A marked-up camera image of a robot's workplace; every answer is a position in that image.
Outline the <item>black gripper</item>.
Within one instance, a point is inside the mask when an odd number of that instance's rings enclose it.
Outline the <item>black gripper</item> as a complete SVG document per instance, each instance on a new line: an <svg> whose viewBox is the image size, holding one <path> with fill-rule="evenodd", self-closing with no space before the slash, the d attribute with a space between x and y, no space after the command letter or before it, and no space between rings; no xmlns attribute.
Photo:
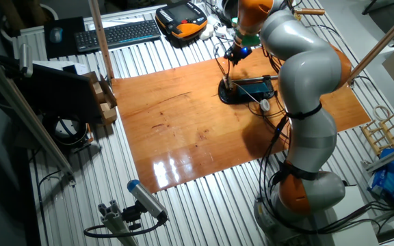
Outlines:
<svg viewBox="0 0 394 246"><path fill-rule="evenodd" d="M250 47L240 47L237 45L232 46L231 54L230 54L230 61L233 66L236 66L239 61L245 59L249 54L251 54L252 49Z"/></svg>

